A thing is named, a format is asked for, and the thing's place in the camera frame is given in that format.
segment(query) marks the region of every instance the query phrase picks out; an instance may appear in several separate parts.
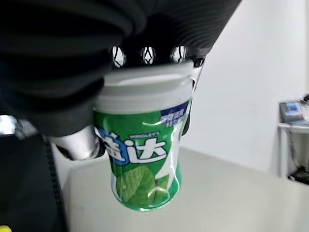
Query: mint leaf illustration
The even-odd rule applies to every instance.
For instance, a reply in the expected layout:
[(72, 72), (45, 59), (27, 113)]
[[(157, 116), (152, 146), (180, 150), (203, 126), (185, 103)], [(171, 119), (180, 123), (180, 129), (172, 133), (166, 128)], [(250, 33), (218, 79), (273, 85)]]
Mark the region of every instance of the mint leaf illustration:
[(151, 205), (155, 194), (155, 176), (146, 166), (131, 169), (116, 180), (116, 190), (120, 199), (136, 207)]
[(154, 197), (154, 203), (162, 200), (163, 197), (167, 197), (167, 188), (169, 182), (169, 175), (166, 175), (160, 179), (155, 180), (156, 191)]

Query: plastic container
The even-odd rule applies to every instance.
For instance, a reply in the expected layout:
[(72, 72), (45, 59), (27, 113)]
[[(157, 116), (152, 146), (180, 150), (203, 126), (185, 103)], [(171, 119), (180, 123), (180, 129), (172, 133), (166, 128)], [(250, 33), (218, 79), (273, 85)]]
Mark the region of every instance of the plastic container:
[(179, 140), (190, 111), (192, 69), (186, 62), (104, 77), (94, 121), (110, 157), (112, 191), (128, 208), (160, 208), (180, 190)]

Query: white cap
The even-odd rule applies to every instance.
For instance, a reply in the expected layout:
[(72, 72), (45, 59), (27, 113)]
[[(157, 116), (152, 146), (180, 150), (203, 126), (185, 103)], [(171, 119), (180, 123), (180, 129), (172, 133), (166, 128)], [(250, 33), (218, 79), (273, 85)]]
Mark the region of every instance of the white cap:
[(193, 62), (118, 69), (104, 76), (95, 110), (138, 114), (184, 103), (192, 95)]

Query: green label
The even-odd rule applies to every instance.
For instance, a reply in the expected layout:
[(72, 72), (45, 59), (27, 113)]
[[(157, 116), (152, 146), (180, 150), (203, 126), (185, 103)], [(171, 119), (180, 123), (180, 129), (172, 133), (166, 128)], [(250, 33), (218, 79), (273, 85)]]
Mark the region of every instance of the green label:
[(149, 210), (179, 191), (178, 143), (190, 101), (173, 108), (133, 115), (95, 112), (105, 143), (116, 198), (132, 209)]

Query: white table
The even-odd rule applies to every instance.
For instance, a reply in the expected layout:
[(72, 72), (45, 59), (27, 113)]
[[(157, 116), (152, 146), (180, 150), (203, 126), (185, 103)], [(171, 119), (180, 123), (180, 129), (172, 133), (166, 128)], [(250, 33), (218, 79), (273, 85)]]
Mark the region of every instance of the white table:
[(107, 160), (71, 170), (71, 232), (308, 232), (309, 187), (188, 149), (183, 186), (166, 207), (137, 212), (110, 187)]
[(291, 126), (286, 123), (279, 124), (280, 130), (280, 177), (286, 178), (288, 174), (288, 160), (290, 157), (290, 149), (289, 149), (289, 138), (287, 135), (287, 130), (291, 130), (296, 134), (309, 134), (308, 126)]

